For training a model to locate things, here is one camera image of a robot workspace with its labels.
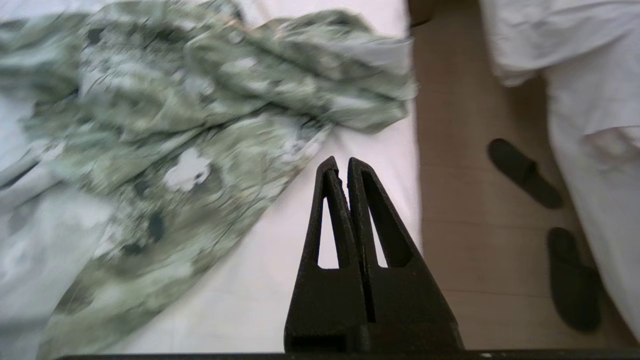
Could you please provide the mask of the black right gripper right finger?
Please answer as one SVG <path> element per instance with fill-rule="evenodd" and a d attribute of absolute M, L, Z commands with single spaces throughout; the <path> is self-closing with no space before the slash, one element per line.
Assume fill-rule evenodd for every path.
<path fill-rule="evenodd" d="M 365 299 L 359 348 L 464 350 L 457 319 L 373 167 L 350 158 L 347 187 Z"/>

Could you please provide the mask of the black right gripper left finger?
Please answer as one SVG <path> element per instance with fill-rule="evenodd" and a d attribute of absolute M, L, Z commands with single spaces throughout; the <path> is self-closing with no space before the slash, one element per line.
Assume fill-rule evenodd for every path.
<path fill-rule="evenodd" d="M 338 267 L 319 265 L 323 207 Z M 356 353 L 368 321 L 349 205 L 333 156 L 317 167 L 310 219 L 284 328 L 288 353 Z"/>

